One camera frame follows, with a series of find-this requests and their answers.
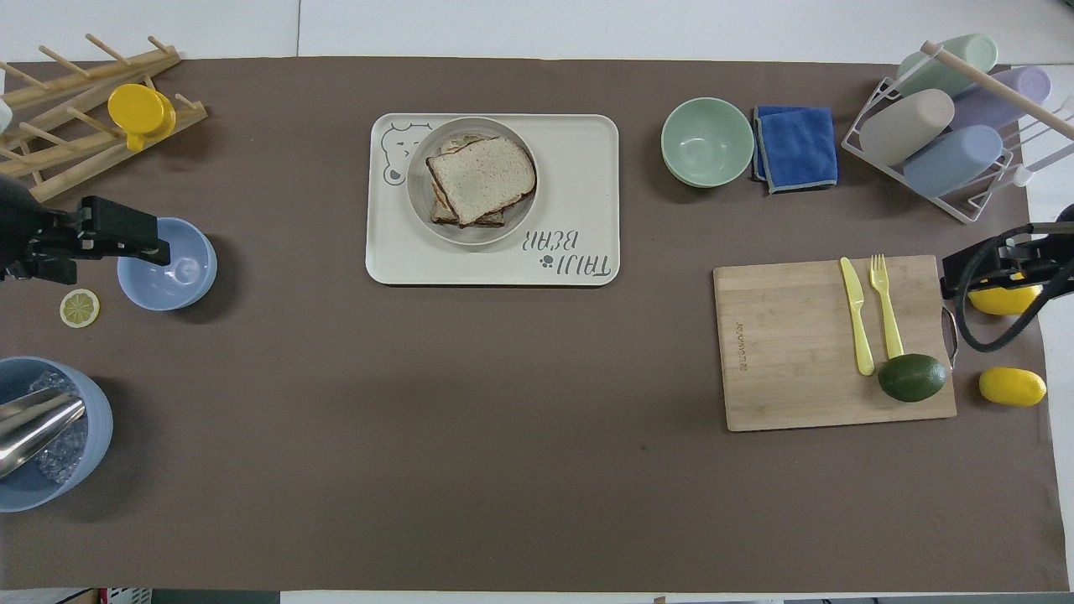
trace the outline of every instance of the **bread slice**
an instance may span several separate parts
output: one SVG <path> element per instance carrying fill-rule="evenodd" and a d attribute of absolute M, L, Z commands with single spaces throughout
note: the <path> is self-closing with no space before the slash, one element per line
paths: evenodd
<path fill-rule="evenodd" d="M 494 138 L 473 142 L 455 153 L 425 160 L 459 226 L 518 203 L 537 186 L 537 172 L 514 141 Z"/>
<path fill-rule="evenodd" d="M 477 141 L 483 141 L 488 139 L 484 134 L 460 134 L 453 136 L 440 145 L 440 155 L 446 153 L 455 153 L 456 150 L 465 147 L 470 143 Z M 437 225 L 458 225 L 459 216 L 451 211 L 448 206 L 448 202 L 444 199 L 444 191 L 440 190 L 440 186 L 433 181 L 433 195 L 435 196 L 435 202 L 433 203 L 433 215 L 430 219 Z M 504 226 L 504 213 L 503 212 L 492 212 L 485 214 L 477 219 L 476 225 L 481 225 L 483 227 L 503 227 Z"/>

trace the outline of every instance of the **fork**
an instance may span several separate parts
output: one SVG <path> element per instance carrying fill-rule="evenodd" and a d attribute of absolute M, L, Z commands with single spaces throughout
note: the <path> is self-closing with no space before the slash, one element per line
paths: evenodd
<path fill-rule="evenodd" d="M 869 284 L 876 293 L 880 293 L 880 305 L 884 314 L 884 347 L 890 360 L 902 355 L 902 339 L 899 337 L 899 326 L 895 322 L 895 310 L 891 308 L 887 262 L 884 261 L 883 254 L 872 256 L 869 263 Z"/>

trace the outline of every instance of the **green bowl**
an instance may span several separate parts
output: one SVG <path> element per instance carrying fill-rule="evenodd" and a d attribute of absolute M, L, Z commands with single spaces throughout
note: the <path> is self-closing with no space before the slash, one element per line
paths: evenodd
<path fill-rule="evenodd" d="M 661 132 L 668 170 L 692 187 L 734 181 L 753 158 L 753 129 L 742 112 L 721 99 L 691 99 L 677 106 Z"/>

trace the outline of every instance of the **white plate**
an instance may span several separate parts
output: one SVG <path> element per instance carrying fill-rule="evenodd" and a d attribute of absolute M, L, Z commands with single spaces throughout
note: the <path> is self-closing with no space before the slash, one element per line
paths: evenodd
<path fill-rule="evenodd" d="M 498 136 L 514 141 L 529 156 L 531 161 L 533 161 L 534 155 L 529 150 L 529 146 L 526 145 L 526 142 L 516 134 L 514 130 L 511 130 L 499 121 L 489 119 L 488 117 L 462 117 L 453 119 L 433 130 L 421 141 L 418 148 L 410 154 L 410 166 L 407 169 L 406 176 L 407 195 L 410 197 L 410 205 L 413 206 L 413 212 L 418 219 L 429 230 L 447 241 L 460 245 L 485 245 L 504 239 L 511 234 L 514 229 L 519 228 L 519 225 L 525 219 L 526 214 L 529 213 L 529 208 L 534 204 L 534 199 L 537 197 L 537 188 L 540 186 L 540 173 L 537 162 L 534 161 L 534 170 L 538 171 L 537 187 L 534 187 L 534 190 L 518 203 L 504 210 L 503 227 L 471 225 L 466 228 L 460 228 L 458 225 L 434 222 L 430 219 L 430 215 L 433 212 L 433 204 L 436 203 L 436 196 L 433 193 L 433 175 L 429 172 L 425 160 L 430 157 L 440 155 L 440 146 L 444 143 L 463 134 L 481 134 L 483 136 Z"/>
<path fill-rule="evenodd" d="M 540 167 L 540 192 L 514 232 L 474 246 L 446 241 L 421 224 L 405 186 L 410 156 L 421 142 L 441 125 L 467 116 L 390 113 L 373 124 L 365 229 L 369 276 L 404 286 L 611 283 L 620 268 L 615 124 L 592 114 L 484 116 L 528 144 Z"/>

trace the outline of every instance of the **knife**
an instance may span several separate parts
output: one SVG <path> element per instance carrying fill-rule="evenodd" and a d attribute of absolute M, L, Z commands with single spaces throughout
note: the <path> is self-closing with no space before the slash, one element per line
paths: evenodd
<path fill-rule="evenodd" d="M 869 339 L 866 337 L 866 327 L 861 323 L 861 306 L 866 303 L 866 294 L 861 291 L 861 282 L 858 281 L 858 275 L 854 272 L 850 259 L 840 258 L 839 268 L 843 270 L 846 300 L 851 303 L 851 322 L 854 325 L 854 356 L 857 357 L 858 373 L 872 375 L 876 371 L 876 365 L 872 362 Z"/>

